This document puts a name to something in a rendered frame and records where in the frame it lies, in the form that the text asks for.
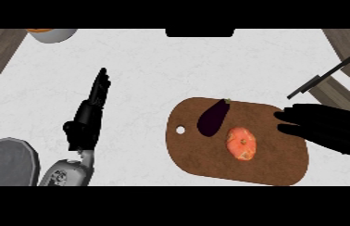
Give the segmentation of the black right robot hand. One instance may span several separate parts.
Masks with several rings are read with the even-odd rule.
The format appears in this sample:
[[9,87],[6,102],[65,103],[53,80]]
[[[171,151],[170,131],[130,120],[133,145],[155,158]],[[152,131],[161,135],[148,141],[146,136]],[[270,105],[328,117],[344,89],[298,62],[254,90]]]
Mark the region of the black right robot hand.
[[350,111],[317,104],[294,104],[273,116],[279,132],[350,156]]

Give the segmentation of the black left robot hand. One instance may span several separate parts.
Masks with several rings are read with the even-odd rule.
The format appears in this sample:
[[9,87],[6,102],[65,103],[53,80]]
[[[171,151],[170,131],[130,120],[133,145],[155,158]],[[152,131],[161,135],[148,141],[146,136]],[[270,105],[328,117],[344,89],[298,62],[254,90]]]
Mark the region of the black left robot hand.
[[69,151],[93,150],[96,147],[109,86],[106,68],[102,68],[93,82],[89,98],[80,104],[74,120],[63,125]]

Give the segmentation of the brown wooden cutting board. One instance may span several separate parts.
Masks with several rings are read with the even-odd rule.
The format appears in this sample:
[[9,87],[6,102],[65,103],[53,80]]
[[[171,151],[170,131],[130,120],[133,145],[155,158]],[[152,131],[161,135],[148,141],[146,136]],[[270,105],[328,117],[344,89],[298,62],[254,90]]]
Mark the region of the brown wooden cutting board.
[[[211,98],[193,97],[173,109],[165,132],[173,162],[195,175],[269,185],[295,184],[307,171],[309,154],[304,139],[276,129],[282,122],[273,113],[281,109],[233,101],[220,130],[207,137],[196,129],[196,122],[216,103]],[[226,148],[227,132],[235,127],[248,129],[255,137],[257,152],[248,161],[238,160]]]

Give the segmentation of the orange squash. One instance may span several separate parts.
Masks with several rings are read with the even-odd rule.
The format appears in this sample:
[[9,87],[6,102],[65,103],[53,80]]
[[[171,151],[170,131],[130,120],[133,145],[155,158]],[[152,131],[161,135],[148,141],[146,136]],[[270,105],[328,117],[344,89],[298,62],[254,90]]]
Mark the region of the orange squash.
[[257,140],[247,128],[230,128],[227,132],[226,148],[238,160],[252,160],[257,152]]

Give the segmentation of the dark purple eggplant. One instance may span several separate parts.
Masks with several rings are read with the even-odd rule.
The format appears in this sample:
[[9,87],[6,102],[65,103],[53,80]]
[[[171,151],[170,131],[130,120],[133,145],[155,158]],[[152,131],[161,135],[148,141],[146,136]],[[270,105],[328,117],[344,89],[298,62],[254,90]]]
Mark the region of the dark purple eggplant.
[[213,137],[219,132],[229,110],[230,100],[220,99],[199,116],[196,129],[204,136]]

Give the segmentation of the grey bowl with orange content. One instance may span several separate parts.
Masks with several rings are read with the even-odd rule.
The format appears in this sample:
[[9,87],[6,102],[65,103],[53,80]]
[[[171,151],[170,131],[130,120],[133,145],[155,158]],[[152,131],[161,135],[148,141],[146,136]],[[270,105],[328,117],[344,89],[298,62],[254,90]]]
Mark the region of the grey bowl with orange content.
[[77,32],[77,29],[28,29],[35,40],[44,44],[65,41]]

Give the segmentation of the black appliance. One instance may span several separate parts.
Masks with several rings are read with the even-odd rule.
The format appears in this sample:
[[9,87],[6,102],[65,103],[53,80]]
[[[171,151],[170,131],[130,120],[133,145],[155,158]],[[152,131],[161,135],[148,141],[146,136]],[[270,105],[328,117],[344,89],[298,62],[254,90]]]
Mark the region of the black appliance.
[[227,30],[204,30],[204,29],[167,29],[165,34],[168,37],[232,37],[235,29]]

